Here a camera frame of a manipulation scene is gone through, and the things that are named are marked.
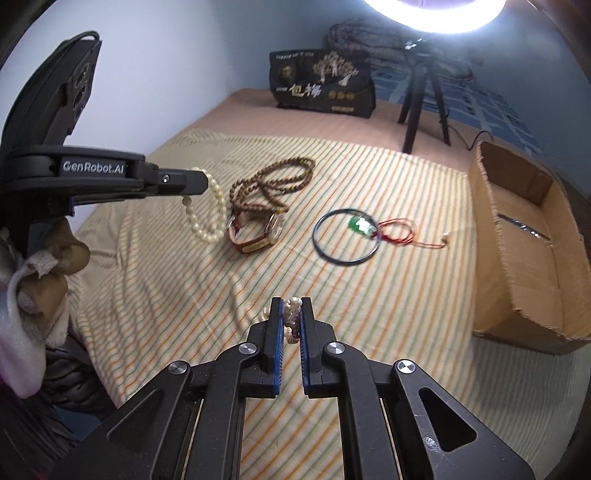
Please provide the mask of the red strap wristwatch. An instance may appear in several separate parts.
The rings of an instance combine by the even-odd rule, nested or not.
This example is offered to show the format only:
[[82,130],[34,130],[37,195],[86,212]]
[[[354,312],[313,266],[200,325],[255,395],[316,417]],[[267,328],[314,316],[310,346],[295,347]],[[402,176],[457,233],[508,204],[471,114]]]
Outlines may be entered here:
[[228,240],[242,254],[263,251],[280,242],[284,223],[283,213],[235,213],[228,220]]

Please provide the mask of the dark blue bangle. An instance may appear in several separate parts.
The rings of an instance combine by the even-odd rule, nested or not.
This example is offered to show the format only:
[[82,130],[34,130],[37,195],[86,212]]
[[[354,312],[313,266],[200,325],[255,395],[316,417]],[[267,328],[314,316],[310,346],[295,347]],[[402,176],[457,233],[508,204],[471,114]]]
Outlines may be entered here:
[[319,217],[311,230],[311,243],[322,260],[353,267],[372,260],[382,247],[384,237],[370,213],[348,207]]

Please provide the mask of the tan bed blanket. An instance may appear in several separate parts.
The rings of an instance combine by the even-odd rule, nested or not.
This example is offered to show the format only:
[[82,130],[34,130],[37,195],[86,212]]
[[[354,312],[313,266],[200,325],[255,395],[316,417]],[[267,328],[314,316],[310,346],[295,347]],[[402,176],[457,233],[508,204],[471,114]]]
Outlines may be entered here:
[[[197,128],[230,135],[308,137],[400,151],[407,130],[404,124],[398,123],[400,112],[399,104],[383,100],[377,102],[368,119],[282,109],[276,106],[269,92],[242,89],[180,132]],[[466,149],[459,135],[471,139],[476,134],[472,127],[459,126],[458,133],[450,135],[448,146],[443,142],[439,117],[425,112],[420,118],[412,154],[466,172],[475,153]]]

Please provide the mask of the striped yellow cloth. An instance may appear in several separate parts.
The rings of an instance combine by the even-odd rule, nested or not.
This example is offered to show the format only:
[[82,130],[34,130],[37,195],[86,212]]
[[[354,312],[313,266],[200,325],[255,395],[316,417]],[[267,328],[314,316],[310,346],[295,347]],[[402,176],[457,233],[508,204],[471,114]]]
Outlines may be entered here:
[[[205,170],[228,189],[291,156],[317,168],[266,251],[197,242],[176,198],[103,204],[78,230],[91,260],[70,282],[70,318],[113,402],[173,360],[209,361],[241,342],[271,298],[308,296],[339,339],[370,359],[416,361],[546,477],[574,432],[590,351],[551,356],[473,335],[477,236],[466,173],[377,147],[200,130],[150,159]],[[422,239],[450,243],[439,251],[383,245],[362,265],[332,265],[311,230],[339,207],[404,216]]]

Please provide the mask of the black snack bag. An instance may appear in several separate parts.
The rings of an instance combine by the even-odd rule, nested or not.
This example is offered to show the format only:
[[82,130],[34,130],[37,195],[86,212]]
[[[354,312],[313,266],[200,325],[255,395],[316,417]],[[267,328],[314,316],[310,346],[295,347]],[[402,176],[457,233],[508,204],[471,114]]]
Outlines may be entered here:
[[363,51],[272,52],[269,82],[283,109],[369,118],[376,108],[370,56]]

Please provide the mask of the cardboard box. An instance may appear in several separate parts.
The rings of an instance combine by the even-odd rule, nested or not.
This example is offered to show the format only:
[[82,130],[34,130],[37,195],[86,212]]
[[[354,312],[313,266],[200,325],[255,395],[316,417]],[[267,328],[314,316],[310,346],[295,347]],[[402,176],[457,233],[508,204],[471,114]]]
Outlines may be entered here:
[[482,142],[468,179],[477,230],[473,331],[563,355],[590,342],[590,265],[562,185]]

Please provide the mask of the folded floral quilt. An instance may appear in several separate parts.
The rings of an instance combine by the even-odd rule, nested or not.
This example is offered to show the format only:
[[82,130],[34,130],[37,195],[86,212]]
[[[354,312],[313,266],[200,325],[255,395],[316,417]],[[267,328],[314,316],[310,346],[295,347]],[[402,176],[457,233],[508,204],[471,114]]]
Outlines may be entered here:
[[441,36],[415,32],[394,22],[373,18],[353,19],[329,27],[325,46],[339,50],[359,50],[370,56],[376,70],[409,73],[419,54],[431,55],[444,78],[468,81],[475,78],[471,53]]

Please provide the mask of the blue patterned bedsheet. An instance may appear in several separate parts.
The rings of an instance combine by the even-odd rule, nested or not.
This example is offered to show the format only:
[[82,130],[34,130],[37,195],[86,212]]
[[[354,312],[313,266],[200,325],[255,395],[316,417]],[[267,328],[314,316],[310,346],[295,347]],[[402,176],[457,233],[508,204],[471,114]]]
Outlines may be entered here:
[[[393,68],[372,71],[380,100],[402,105],[410,72]],[[481,87],[474,78],[455,79],[438,75],[449,120],[486,130],[532,156],[542,154],[539,144],[517,112],[499,94]]]

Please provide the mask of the black tripod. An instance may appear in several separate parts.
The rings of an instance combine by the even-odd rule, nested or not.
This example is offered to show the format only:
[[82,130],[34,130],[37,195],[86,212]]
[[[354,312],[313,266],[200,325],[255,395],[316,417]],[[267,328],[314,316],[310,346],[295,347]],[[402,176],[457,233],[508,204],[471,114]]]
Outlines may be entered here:
[[407,124],[407,131],[403,143],[403,152],[411,154],[417,136],[420,118],[426,96],[427,83],[431,82],[439,112],[443,141],[451,145],[449,124],[446,114],[442,86],[437,72],[437,61],[426,39],[409,41],[405,45],[405,52],[410,66],[410,80],[404,97],[399,124]]

